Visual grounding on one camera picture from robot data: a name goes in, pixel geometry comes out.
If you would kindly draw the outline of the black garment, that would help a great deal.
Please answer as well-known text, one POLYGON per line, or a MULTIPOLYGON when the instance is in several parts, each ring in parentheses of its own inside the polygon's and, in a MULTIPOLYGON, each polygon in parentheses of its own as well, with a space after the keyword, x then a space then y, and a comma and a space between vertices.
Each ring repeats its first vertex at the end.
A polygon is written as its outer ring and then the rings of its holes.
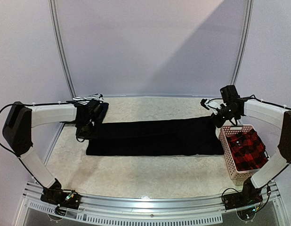
POLYGON ((210 117, 103 123, 86 150, 91 156, 223 155, 210 117))

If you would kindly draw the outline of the black white striped tank top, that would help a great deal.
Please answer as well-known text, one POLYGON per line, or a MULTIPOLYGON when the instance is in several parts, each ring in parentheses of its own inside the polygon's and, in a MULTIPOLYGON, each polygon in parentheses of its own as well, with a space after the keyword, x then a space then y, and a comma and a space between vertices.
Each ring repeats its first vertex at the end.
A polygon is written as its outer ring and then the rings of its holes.
POLYGON ((99 103, 103 103, 104 98, 102 94, 93 94, 88 96, 75 96, 73 97, 73 101, 82 105, 86 105, 90 101, 98 101, 99 103))

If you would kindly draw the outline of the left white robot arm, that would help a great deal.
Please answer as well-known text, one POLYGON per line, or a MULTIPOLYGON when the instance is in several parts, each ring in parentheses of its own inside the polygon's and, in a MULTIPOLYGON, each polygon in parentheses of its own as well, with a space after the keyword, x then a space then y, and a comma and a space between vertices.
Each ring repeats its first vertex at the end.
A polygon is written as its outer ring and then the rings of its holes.
POLYGON ((48 188, 46 196, 54 204, 61 204, 65 200, 65 194, 53 186, 55 177, 34 150, 32 130, 47 124, 70 122, 75 124, 76 137, 80 141, 87 140, 103 110, 103 103, 94 99, 87 104, 79 101, 36 105, 12 103, 2 129, 3 137, 34 179, 42 187, 48 188))

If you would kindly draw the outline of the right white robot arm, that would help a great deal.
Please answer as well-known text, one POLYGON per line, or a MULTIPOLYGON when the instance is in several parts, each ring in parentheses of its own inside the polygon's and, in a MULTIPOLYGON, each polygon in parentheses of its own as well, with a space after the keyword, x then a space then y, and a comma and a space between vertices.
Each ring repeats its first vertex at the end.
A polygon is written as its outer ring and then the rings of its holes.
POLYGON ((204 106, 212 110, 215 125, 220 128, 227 121, 235 123, 243 117, 256 120, 259 132, 274 148, 267 163, 250 177, 252 187, 262 188, 291 164, 291 107, 255 95, 241 97, 234 85, 221 88, 220 93, 221 103, 215 99, 204 101, 204 106))

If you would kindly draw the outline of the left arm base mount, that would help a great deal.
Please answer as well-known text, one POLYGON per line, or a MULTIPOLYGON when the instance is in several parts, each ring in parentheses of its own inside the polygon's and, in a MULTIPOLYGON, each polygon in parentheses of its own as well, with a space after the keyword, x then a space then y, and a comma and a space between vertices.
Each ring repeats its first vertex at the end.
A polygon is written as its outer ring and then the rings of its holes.
POLYGON ((63 208, 77 210, 82 196, 75 190, 63 190, 61 183, 55 178, 53 185, 44 187, 40 200, 63 208))

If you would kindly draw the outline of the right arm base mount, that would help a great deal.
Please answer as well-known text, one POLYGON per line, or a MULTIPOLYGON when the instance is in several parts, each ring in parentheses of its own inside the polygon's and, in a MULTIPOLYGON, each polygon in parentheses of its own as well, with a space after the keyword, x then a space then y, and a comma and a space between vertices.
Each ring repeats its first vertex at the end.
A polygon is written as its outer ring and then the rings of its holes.
POLYGON ((258 203, 258 207, 252 212, 256 213, 262 209, 269 201, 271 195, 271 187, 269 183, 263 185, 261 188, 255 188, 251 178, 244 181, 242 191, 237 191, 233 188, 227 188, 221 195, 221 200, 226 210, 237 209, 258 203), (267 187, 267 200, 263 203, 263 196, 261 194, 262 188, 267 187))

